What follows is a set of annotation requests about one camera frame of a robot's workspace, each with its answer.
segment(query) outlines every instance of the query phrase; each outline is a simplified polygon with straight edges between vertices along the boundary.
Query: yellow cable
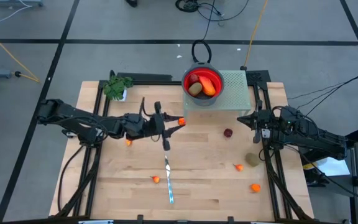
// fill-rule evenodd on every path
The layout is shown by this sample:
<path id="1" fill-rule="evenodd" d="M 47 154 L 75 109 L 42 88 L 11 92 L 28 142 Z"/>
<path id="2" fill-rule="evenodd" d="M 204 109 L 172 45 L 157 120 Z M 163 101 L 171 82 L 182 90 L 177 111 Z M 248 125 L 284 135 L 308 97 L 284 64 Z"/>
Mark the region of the yellow cable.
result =
<path id="1" fill-rule="evenodd" d="M 0 46 L 6 51 L 6 53 L 9 54 L 9 56 L 11 56 L 11 58 L 12 58 L 13 60 L 15 60 L 24 70 L 26 70 L 27 72 L 30 73 L 30 75 L 33 76 L 33 78 L 31 78 L 31 80 L 36 81 L 37 83 L 40 82 L 40 80 L 38 79 L 38 77 L 36 77 L 36 76 L 35 76 L 26 66 L 24 66 L 18 59 L 16 59 L 15 56 L 13 56 L 13 55 L 7 50 L 7 48 L 5 48 L 5 46 L 3 46 L 3 44 L 0 43 Z"/>
<path id="2" fill-rule="evenodd" d="M 262 15 L 263 15 L 263 13 L 264 13 L 264 11 L 265 11 L 265 8 L 266 8 L 266 5 L 267 5 L 267 2 L 268 2 L 268 1 L 269 1 L 269 0 L 265 0 L 264 7 L 262 8 L 262 10 L 261 10 L 261 12 L 260 12 L 260 14 L 259 14 L 258 22 L 257 22 L 256 25 L 255 25 L 254 31 L 253 31 L 252 36 L 251 36 L 251 40 L 249 41 L 247 57 L 246 57 L 246 62 L 244 63 L 244 66 L 247 66 L 248 58 L 249 58 L 249 55 L 250 55 L 250 53 L 251 53 L 252 41 L 254 40 L 254 35 L 255 35 L 255 33 L 256 33 L 256 30 L 258 29 L 260 20 L 262 19 Z"/>

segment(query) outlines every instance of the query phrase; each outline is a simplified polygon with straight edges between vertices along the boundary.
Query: gray floor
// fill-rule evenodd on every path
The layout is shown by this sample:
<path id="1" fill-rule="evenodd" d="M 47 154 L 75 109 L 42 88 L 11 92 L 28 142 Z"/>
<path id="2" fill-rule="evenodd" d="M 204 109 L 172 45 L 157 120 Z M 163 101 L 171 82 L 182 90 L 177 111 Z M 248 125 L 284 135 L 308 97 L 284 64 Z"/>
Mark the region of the gray floor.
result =
<path id="1" fill-rule="evenodd" d="M 174 0 L 139 0 L 133 9 L 122 1 L 81 0 L 69 39 L 198 39 L 207 20 L 184 13 Z M 44 0 L 45 7 L 26 9 L 0 23 L 0 38 L 59 39 L 73 0 Z M 347 0 L 358 25 L 358 1 Z M 218 0 L 227 17 L 244 5 L 241 0 Z M 250 0 L 247 9 L 223 27 L 212 23 L 207 39 L 250 39 L 263 0 Z M 13 9 L 0 7 L 0 18 Z M 271 0 L 260 23 L 257 40 L 346 40 L 356 36 L 337 0 Z M 6 44 L 38 77 L 45 80 L 57 44 Z M 246 45 L 211 45 L 212 64 L 237 70 L 244 63 Z M 180 80 L 191 65 L 191 45 L 66 44 L 47 98 L 75 105 L 81 82 L 100 80 L 110 69 L 117 72 L 165 73 Z M 203 49 L 197 48 L 200 58 Z M 22 70 L 0 48 L 0 68 Z M 358 75 L 358 46 L 252 47 L 249 70 L 269 70 L 274 82 L 284 82 L 287 96 L 296 96 Z M 24 78 L 0 79 L 0 201 L 29 126 L 42 84 Z M 298 106 L 311 98 L 290 101 Z M 302 110 L 308 111 L 312 106 Z M 358 82 L 340 89 L 313 111 L 323 129 L 347 134 L 358 129 Z M 45 218 L 48 215 L 66 139 L 60 128 L 37 126 L 5 221 Z M 321 189 L 310 189 L 316 218 L 338 222 L 349 218 L 349 199 Z"/>

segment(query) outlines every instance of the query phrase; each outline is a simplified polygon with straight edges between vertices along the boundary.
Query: potted plant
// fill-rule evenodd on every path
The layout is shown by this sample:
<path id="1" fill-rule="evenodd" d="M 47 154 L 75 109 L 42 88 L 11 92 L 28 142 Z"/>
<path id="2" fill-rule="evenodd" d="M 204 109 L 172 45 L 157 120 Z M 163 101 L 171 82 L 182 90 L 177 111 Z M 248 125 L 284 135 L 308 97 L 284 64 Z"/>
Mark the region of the potted plant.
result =
<path id="1" fill-rule="evenodd" d="M 115 74 L 110 76 L 104 86 L 104 94 L 109 100 L 125 101 L 127 97 L 127 89 L 132 87 L 131 77 L 117 77 Z"/>

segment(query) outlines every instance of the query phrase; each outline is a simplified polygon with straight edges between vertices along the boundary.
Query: white paper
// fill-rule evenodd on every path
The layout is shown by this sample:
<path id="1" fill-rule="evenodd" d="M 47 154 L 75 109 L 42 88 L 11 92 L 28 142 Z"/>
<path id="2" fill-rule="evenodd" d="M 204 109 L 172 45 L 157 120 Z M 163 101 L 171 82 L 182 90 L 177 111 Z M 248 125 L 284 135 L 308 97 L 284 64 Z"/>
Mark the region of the white paper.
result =
<path id="1" fill-rule="evenodd" d="M 328 157 L 324 164 L 318 165 L 317 167 L 327 176 L 351 174 L 347 168 L 345 160 L 337 161 L 331 157 Z"/>

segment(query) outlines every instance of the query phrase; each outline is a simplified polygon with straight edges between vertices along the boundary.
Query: wooden work surface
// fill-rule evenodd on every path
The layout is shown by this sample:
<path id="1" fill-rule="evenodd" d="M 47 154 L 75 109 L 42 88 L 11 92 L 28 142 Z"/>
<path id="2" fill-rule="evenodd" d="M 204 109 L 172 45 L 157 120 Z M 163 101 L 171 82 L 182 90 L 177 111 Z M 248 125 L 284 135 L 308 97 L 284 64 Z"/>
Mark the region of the wooden work surface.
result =
<path id="1" fill-rule="evenodd" d="M 83 82 L 76 107 L 92 112 L 97 87 L 98 82 Z M 268 83 L 268 92 L 272 107 L 287 105 L 282 83 Z M 163 111 L 181 115 L 182 95 L 181 86 L 134 86 L 128 90 L 126 102 L 110 103 L 108 115 L 138 113 L 143 96 L 146 112 L 153 113 L 154 102 L 161 101 Z M 249 95 L 255 108 L 251 87 Z M 188 112 L 187 125 L 170 139 L 174 204 L 170 204 L 168 198 L 161 141 L 140 139 L 127 147 L 125 139 L 107 138 L 103 142 L 91 218 L 135 220 L 137 215 L 143 214 L 145 220 L 226 221 L 228 216 L 233 216 L 235 221 L 274 221 L 265 164 L 251 167 L 244 160 L 248 152 L 258 154 L 262 144 L 252 143 L 254 132 L 236 121 L 237 117 L 236 111 Z M 230 139 L 223 136 L 226 128 L 233 130 Z M 62 166 L 78 148 L 76 138 L 68 140 Z M 71 161 L 65 172 L 62 205 L 78 186 L 84 151 Z M 306 214 L 313 217 L 299 154 L 290 149 L 280 152 L 289 192 Z M 243 164 L 244 171 L 236 171 L 233 164 Z M 159 184 L 150 178 L 155 175 L 161 177 Z M 261 191 L 252 193 L 250 184 L 260 184 Z M 86 190 L 82 214 L 87 196 Z M 281 194 L 277 197 L 281 217 L 285 217 Z M 51 215 L 56 213 L 57 188 L 50 209 Z"/>

